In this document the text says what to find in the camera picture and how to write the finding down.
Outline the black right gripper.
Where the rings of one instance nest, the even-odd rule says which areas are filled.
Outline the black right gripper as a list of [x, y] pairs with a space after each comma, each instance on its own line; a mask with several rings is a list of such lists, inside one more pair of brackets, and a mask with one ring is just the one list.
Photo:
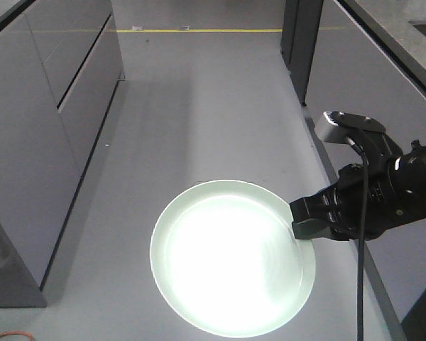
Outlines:
[[[302, 197], [290, 203], [292, 229], [296, 239], [336, 240], [330, 222], [337, 222], [356, 239], [359, 237], [361, 213], [366, 204], [364, 237], [376, 239], [385, 231], [405, 224], [405, 209], [394, 190], [390, 173], [371, 175], [364, 191], [364, 167], [357, 163], [339, 170], [334, 196], [330, 190]], [[335, 214], [336, 204], [339, 208]]]

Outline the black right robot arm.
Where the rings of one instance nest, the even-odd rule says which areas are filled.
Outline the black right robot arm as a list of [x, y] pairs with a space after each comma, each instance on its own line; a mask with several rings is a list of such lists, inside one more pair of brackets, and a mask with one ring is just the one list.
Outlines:
[[426, 219], [426, 146], [390, 158], [364, 179], [364, 167], [339, 170], [336, 183], [290, 203], [296, 239], [376, 239], [386, 230]]

